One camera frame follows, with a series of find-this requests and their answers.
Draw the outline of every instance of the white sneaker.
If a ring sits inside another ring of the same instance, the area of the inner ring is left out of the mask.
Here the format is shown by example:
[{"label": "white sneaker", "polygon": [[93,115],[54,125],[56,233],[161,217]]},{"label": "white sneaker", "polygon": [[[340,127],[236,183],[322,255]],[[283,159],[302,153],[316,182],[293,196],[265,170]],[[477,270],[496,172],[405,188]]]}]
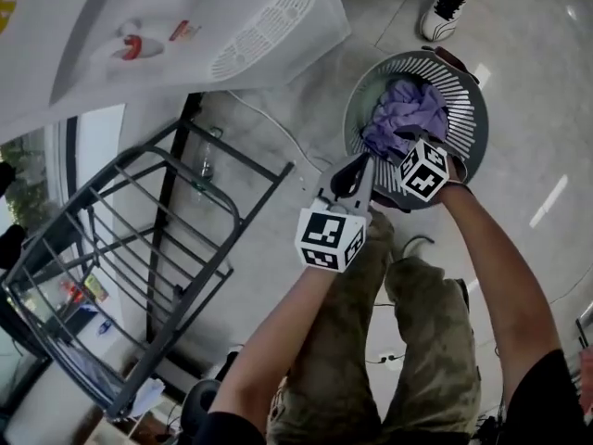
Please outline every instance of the white sneaker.
[{"label": "white sneaker", "polygon": [[429,41],[448,38],[457,27],[467,0],[435,0],[420,21],[420,31]]}]

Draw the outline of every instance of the white appliance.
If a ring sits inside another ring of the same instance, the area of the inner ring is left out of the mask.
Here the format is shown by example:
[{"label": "white appliance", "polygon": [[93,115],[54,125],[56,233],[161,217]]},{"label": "white appliance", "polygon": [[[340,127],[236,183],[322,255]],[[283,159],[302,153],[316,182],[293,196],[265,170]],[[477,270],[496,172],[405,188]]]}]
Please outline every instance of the white appliance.
[{"label": "white appliance", "polygon": [[144,96],[285,84],[348,34],[340,0],[1,0],[0,143]]}]

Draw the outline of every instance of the white cable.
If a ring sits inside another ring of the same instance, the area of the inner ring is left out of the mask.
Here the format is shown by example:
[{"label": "white cable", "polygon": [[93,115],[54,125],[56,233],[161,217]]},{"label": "white cable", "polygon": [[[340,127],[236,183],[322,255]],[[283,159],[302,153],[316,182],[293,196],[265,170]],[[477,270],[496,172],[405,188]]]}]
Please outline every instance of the white cable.
[{"label": "white cable", "polygon": [[227,93],[229,93],[230,95],[232,95],[236,100],[238,100],[241,104],[243,104],[245,107],[250,108],[251,110],[255,110],[258,114],[264,116],[266,119],[268,119],[271,123],[273,123],[276,127],[278,127],[284,135],[286,135],[286,137],[288,137],[288,139],[293,143],[293,145],[296,147],[296,149],[298,150],[298,153],[300,153],[301,157],[303,159],[305,159],[307,161],[307,163],[317,172],[317,173],[321,173],[322,170],[315,165],[315,163],[313,163],[309,157],[307,156],[307,154],[305,153],[305,151],[303,150],[303,148],[301,147],[301,145],[298,143],[298,141],[295,139],[295,136],[292,135],[290,132],[288,132],[288,130],[286,130],[286,128],[283,127],[283,125],[278,122],[274,117],[272,117],[271,115],[269,115],[268,113],[264,112],[263,110],[261,110],[260,108],[256,108],[254,106],[252,106],[251,104],[249,104],[248,102],[246,102],[245,100],[243,100],[241,97],[239,97],[237,94],[235,94],[233,91],[227,91]]}]

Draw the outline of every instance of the black sleeve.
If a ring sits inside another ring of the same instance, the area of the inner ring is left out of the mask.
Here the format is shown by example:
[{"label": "black sleeve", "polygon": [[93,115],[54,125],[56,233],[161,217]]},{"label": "black sleeve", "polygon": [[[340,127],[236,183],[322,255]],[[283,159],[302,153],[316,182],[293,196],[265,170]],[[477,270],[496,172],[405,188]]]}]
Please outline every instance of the black sleeve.
[{"label": "black sleeve", "polygon": [[194,445],[265,445],[259,430],[234,413],[209,413],[206,423],[197,434]]},{"label": "black sleeve", "polygon": [[581,439],[585,433],[583,411],[564,355],[553,351],[531,368],[515,390],[504,443],[556,443],[558,437],[566,444],[582,443],[572,439]]}]

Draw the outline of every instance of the black cable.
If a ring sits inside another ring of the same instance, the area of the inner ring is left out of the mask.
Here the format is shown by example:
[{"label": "black cable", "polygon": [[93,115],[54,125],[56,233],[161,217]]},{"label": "black cable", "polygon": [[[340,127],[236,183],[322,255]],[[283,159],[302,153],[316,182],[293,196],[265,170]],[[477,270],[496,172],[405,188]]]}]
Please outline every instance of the black cable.
[{"label": "black cable", "polygon": [[497,414],[497,423],[499,426],[502,426],[502,411],[504,410],[504,394],[500,396],[500,405],[498,407],[498,414]]},{"label": "black cable", "polygon": [[431,239],[430,237],[428,237],[427,235],[423,235],[423,234],[418,234],[415,235],[414,237],[412,237],[406,244],[404,244],[404,247],[401,248],[401,257],[405,258],[406,257],[406,250],[408,250],[408,247],[417,240],[423,240],[423,241],[428,241],[430,244],[434,244],[435,241],[433,239]]},{"label": "black cable", "polygon": [[584,279],[585,277],[587,277],[587,274],[588,274],[589,272],[591,272],[591,269],[593,269],[593,263],[592,263],[591,265],[589,265],[589,268],[588,268],[588,269],[585,271],[585,273],[583,273],[583,275],[581,276],[581,278],[579,278],[579,279],[578,279],[578,280],[577,280],[577,281],[574,283],[574,285],[573,285],[573,286],[571,286],[571,288],[570,288],[570,289],[569,289],[569,290],[568,290],[568,291],[567,291],[565,294],[563,294],[563,295],[560,295],[560,296],[559,296],[557,299],[554,299],[554,300],[553,300],[553,301],[551,301],[549,304],[550,304],[550,305],[553,305],[553,304],[554,304],[555,302],[557,302],[558,300],[562,300],[563,298],[565,298],[565,297],[568,297],[568,296],[569,296],[571,293],[573,293],[573,290],[574,290],[575,288],[577,288],[577,287],[578,287],[578,285],[579,285],[579,284],[580,284],[580,283],[583,281],[583,279]]},{"label": "black cable", "polygon": [[385,364],[387,362],[387,360],[395,361],[395,360],[403,358],[404,356],[405,356],[405,354],[401,354],[399,356],[394,356],[393,354],[390,354],[389,356],[381,358],[380,361],[369,361],[369,360],[364,360],[364,361],[369,362],[370,364]]},{"label": "black cable", "polygon": [[15,367],[15,372],[12,374],[12,379],[10,380],[10,389],[8,392],[8,396],[11,396],[12,393],[15,391],[15,386],[17,385],[17,375],[19,374],[19,366],[20,366],[20,358],[19,362],[17,362],[17,366]]},{"label": "black cable", "polygon": [[167,427],[165,428],[165,433],[169,433],[169,427],[172,424],[172,422],[169,422],[170,416],[173,413],[173,411],[177,408],[177,404],[174,404],[169,411],[169,415],[167,415]]},{"label": "black cable", "polygon": [[182,417],[179,415],[179,416],[175,417],[173,420],[171,420],[170,424],[167,425],[167,431],[169,432],[170,426],[172,426],[176,421],[178,421],[181,418]]},{"label": "black cable", "polygon": [[17,342],[15,341],[15,338],[11,338],[12,339],[12,346],[15,347],[15,350],[17,350],[17,353],[19,354],[19,356],[21,358],[24,357],[24,354],[19,350],[19,348],[17,348]]}]

